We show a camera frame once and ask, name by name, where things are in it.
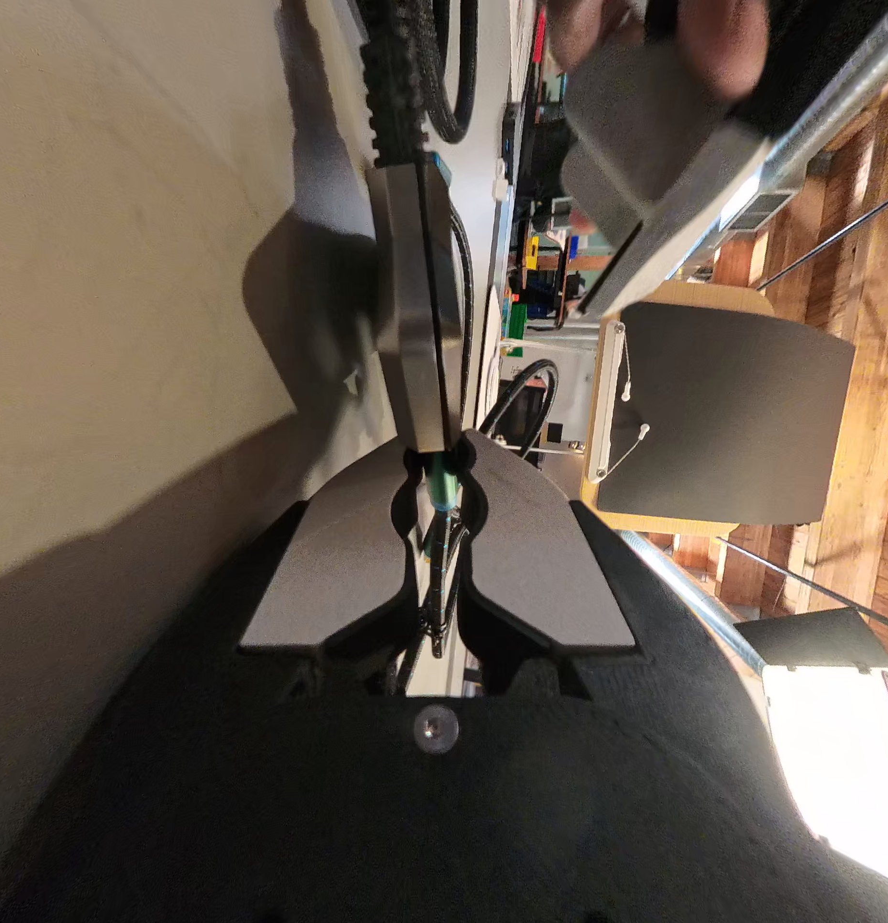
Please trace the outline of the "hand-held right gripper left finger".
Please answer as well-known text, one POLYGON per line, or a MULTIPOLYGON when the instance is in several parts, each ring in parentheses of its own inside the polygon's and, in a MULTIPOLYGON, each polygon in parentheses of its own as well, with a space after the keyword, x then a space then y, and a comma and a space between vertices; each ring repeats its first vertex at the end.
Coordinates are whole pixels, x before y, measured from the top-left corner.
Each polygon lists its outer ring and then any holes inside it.
POLYGON ((415 554, 393 516, 408 483, 405 455, 400 440, 389 440, 312 496, 242 650, 367 655, 415 637, 415 554))

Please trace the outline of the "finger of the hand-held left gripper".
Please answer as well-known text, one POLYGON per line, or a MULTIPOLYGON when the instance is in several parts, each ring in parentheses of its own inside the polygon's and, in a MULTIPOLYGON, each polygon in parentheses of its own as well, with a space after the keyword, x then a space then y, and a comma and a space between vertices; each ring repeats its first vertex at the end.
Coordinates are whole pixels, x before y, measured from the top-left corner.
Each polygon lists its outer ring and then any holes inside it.
POLYGON ((601 164, 582 142, 574 145, 561 173, 565 191, 614 250, 580 307, 595 314, 618 313, 654 292, 772 149, 770 138, 739 120, 727 120, 658 197, 647 198, 627 185, 621 169, 601 164))
POLYGON ((600 46, 569 74, 570 194, 657 202, 729 107, 676 40, 600 46))

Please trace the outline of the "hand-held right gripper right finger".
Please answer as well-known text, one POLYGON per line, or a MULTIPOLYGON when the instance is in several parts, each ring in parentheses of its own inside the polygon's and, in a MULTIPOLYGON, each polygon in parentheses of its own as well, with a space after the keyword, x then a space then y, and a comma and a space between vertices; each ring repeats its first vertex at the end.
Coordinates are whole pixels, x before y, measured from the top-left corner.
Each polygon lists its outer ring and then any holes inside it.
POLYGON ((630 656, 638 642, 564 492, 477 430, 463 436, 469 546, 458 625, 475 656, 630 656))

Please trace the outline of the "black switch hub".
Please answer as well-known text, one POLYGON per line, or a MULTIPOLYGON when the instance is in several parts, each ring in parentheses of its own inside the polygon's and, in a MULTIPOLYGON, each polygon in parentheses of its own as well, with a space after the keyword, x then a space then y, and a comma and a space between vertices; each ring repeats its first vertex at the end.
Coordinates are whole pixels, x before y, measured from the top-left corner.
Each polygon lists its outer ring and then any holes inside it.
POLYGON ((381 367, 399 438, 420 454, 453 449, 462 432, 464 336, 448 180, 436 155, 368 176, 381 367))

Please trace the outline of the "person's left hand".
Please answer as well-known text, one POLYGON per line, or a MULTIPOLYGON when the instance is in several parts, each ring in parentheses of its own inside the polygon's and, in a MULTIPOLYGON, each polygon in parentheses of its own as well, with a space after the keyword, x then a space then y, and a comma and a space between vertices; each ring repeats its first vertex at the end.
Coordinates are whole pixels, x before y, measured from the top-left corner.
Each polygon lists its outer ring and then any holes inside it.
MULTIPOLYGON (((571 72, 605 45, 645 43, 639 2, 549 1, 546 30, 553 59, 571 72)), ((682 1, 674 38, 681 57, 719 100, 747 97, 761 78, 769 11, 761 1, 682 1)))

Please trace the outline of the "black wood-framed panel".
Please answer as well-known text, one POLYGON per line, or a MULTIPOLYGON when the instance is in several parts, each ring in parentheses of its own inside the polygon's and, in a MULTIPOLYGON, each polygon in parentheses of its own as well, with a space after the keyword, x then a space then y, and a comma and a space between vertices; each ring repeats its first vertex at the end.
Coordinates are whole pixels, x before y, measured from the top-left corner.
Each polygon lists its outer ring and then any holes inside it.
POLYGON ((638 517, 801 525, 824 513, 854 348, 755 310, 687 302, 622 310, 609 457, 587 503, 612 528, 638 517))

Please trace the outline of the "studio light panel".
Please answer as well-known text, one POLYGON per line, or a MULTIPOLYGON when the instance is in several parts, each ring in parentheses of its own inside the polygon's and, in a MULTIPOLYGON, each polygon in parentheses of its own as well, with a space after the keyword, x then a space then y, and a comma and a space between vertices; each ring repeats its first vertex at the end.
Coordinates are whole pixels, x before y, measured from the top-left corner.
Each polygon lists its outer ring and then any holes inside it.
POLYGON ((784 780, 816 837, 888 878, 888 652, 851 609, 739 621, 784 780))

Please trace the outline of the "silver duct with vent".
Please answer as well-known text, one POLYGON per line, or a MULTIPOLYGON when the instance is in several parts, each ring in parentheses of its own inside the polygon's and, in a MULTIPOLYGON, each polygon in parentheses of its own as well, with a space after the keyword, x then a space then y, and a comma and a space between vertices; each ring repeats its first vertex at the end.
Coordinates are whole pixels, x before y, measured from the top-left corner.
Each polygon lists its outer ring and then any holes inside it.
MULTIPOLYGON (((649 2, 647 6, 645 41, 675 40, 674 19, 678 2, 649 2)), ((829 131, 840 125, 842 117, 853 109, 853 105, 861 101, 870 90, 878 88, 881 80, 887 76, 888 15, 873 29, 847 64, 822 90, 819 97, 813 101, 792 128, 781 137, 769 137, 773 141, 773 149, 767 160, 725 205, 719 220, 685 257, 679 268, 687 257, 699 248, 701 242, 715 226, 726 226, 723 222, 725 213, 728 213, 729 217, 734 217, 749 203, 754 196, 753 192, 749 191, 750 182, 753 179, 761 182, 787 174, 788 169, 780 167, 781 161, 787 161, 792 157, 800 161, 801 150, 806 142, 812 145, 816 140, 825 140, 829 131)), ((736 120, 733 118, 732 109, 745 98, 727 101, 730 105, 727 116, 716 127, 727 120, 736 120)))

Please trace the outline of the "silver ventilation duct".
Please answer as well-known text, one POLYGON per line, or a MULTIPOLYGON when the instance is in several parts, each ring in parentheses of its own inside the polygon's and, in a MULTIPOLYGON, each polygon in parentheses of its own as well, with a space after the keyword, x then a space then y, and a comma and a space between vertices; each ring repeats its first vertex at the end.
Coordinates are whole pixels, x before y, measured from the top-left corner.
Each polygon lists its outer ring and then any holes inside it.
POLYGON ((674 592, 704 626, 735 654, 750 672, 761 677, 765 661, 738 631, 738 624, 719 600, 705 593, 691 575, 647 538, 632 530, 617 535, 674 592))

